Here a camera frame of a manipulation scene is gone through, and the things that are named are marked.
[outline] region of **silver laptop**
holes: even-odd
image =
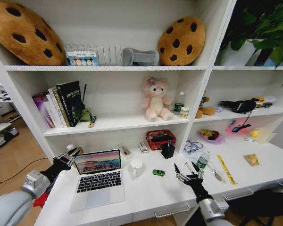
[[[75,159],[80,177],[70,211],[108,205],[125,200],[119,149],[80,154]]]

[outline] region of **trackpad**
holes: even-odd
[[[110,204],[110,189],[100,189],[88,193],[86,207],[92,208]]]

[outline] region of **black pen holder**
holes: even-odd
[[[170,144],[170,146],[167,144],[162,145],[161,154],[164,156],[165,159],[173,157],[175,147]]]

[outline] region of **white bookshelf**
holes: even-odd
[[[170,129],[177,139],[176,150],[181,153],[187,139],[196,139],[197,129],[223,131],[231,119],[247,117],[223,109],[213,116],[194,119],[204,90],[211,98],[204,106],[274,95],[275,104],[254,111],[250,121],[274,130],[283,120],[283,67],[214,66],[236,0],[82,0],[80,4],[44,0],[42,5],[36,1],[19,2],[42,15],[64,44],[157,49],[162,32],[183,16],[198,16],[206,25],[205,45],[193,66],[28,66],[21,65],[0,45],[0,82],[51,160],[69,143],[99,151],[116,147],[119,142],[145,140],[145,133],[154,129]],[[179,91],[185,91],[188,118],[146,121],[140,106],[145,76],[167,78],[168,96],[173,101]],[[73,128],[46,128],[31,97],[57,83],[73,80],[80,81],[81,90],[87,84],[85,105],[98,116],[95,126],[88,128],[89,123],[82,122]]]

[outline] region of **wooden floor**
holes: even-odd
[[[18,173],[23,167],[28,165],[34,160],[44,158],[45,155],[31,134],[30,130],[26,126],[22,119],[16,120],[13,125],[19,131],[19,135],[11,140],[4,147],[0,148],[0,181],[6,180],[11,176]],[[37,161],[27,167],[19,175],[11,180],[0,184],[0,194],[9,193],[15,190],[19,190],[23,184],[25,175],[32,170],[42,171],[50,166],[50,162],[45,160]],[[33,207],[25,219],[19,224],[19,226],[31,226],[34,225],[41,208]],[[227,220],[234,225],[239,225],[244,216],[231,209],[227,211]],[[254,221],[251,221],[248,226],[258,226]],[[176,226],[173,217],[156,219],[151,218],[135,223],[127,224],[126,226]],[[283,226],[283,216],[277,217],[273,226]]]

